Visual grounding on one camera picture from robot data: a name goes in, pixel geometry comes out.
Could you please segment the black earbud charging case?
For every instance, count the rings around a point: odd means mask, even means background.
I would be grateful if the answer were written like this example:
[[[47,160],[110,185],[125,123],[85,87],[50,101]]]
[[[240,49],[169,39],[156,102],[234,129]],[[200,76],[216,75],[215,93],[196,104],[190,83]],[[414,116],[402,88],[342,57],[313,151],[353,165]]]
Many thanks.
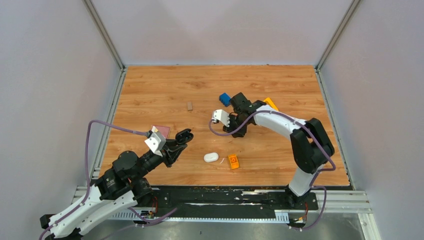
[[[190,128],[186,128],[175,135],[175,141],[178,145],[184,145],[194,138],[194,134]]]

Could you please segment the white earbud charging case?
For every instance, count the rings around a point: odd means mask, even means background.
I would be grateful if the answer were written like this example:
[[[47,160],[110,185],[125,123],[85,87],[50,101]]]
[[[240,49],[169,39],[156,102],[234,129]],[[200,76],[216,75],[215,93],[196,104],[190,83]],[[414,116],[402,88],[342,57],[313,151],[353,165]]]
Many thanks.
[[[217,161],[218,159],[219,159],[219,155],[216,152],[210,152],[210,153],[207,153],[203,156],[203,160],[206,163],[212,163],[212,162]]]

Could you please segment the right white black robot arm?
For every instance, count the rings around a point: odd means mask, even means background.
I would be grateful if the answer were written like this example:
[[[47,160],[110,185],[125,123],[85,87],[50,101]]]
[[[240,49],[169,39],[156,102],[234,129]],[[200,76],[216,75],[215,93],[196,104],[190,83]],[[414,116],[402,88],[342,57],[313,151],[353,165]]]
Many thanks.
[[[335,148],[320,120],[304,120],[282,113],[264,101],[251,102],[243,93],[229,100],[233,112],[229,124],[222,129],[233,138],[242,138],[247,126],[253,124],[272,130],[286,137],[291,143],[294,161],[297,165],[294,176],[286,187],[285,202],[292,209],[298,209],[306,201],[312,185],[321,172],[336,166],[331,160]]]

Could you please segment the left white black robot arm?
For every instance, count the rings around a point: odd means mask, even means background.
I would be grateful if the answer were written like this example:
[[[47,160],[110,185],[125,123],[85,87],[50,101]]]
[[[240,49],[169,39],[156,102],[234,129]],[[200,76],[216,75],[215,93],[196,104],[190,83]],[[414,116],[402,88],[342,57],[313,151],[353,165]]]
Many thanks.
[[[153,201],[153,189],[146,175],[161,164],[170,168],[193,138],[189,128],[178,132],[174,139],[164,138],[158,132],[149,133],[145,140],[149,150],[145,154],[122,152],[112,167],[87,188],[84,196],[57,214],[43,215],[41,227],[50,234],[40,239],[80,240],[124,209],[149,206]]]

